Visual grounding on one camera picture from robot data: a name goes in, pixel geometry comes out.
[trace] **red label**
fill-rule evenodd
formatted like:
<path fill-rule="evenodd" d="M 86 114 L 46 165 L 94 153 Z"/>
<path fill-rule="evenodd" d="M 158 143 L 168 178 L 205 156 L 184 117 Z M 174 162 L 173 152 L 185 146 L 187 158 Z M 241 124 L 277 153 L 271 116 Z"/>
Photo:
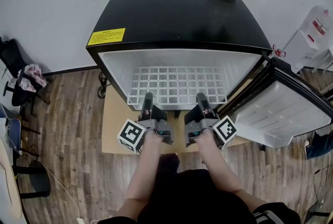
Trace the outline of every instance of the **red label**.
<path fill-rule="evenodd" d="M 317 30 L 320 32 L 320 34 L 325 35 L 325 31 L 323 30 L 322 26 L 316 22 L 316 20 L 314 20 L 312 23 L 314 27 L 316 27 Z"/>

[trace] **wire shelf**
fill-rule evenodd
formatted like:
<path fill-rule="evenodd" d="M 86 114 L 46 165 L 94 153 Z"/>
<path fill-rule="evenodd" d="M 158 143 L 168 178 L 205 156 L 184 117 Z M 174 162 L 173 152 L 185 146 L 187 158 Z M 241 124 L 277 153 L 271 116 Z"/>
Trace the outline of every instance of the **wire shelf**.
<path fill-rule="evenodd" d="M 151 92 L 155 105 L 196 105 L 197 93 L 211 104 L 227 103 L 219 67 L 138 67 L 134 68 L 128 105 L 142 105 Z"/>

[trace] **mini fridge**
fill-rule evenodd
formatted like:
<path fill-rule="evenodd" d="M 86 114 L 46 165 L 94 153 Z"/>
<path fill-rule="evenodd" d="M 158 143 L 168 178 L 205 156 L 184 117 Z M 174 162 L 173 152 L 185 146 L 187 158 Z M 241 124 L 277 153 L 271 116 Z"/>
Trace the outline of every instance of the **mini fridge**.
<path fill-rule="evenodd" d="M 333 117 L 329 102 L 280 60 L 228 103 L 272 51 L 242 0 L 110 0 L 86 49 L 132 110 L 146 92 L 161 110 L 190 110 L 202 92 L 240 136 L 270 147 Z"/>

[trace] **black fridge top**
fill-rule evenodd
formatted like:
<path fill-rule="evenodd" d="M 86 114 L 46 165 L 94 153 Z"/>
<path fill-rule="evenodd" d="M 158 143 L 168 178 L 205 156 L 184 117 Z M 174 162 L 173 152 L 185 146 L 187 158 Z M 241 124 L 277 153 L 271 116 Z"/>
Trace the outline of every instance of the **black fridge top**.
<path fill-rule="evenodd" d="M 244 52 L 271 50 L 242 0 L 110 0 L 93 32 L 123 28 L 123 37 L 118 42 L 97 40 L 90 41 L 88 46 L 112 44 L 109 51 L 200 46 L 203 49 L 227 46 Z M 134 47 L 124 43 L 139 44 Z"/>

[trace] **fridge door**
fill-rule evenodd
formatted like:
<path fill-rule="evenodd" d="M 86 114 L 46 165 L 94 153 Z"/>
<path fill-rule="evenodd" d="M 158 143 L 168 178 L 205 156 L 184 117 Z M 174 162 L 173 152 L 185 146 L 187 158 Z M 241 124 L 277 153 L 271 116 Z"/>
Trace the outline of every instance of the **fridge door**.
<path fill-rule="evenodd" d="M 329 125 L 333 107 L 316 89 L 273 58 L 220 112 L 234 121 L 238 135 L 269 147 Z"/>

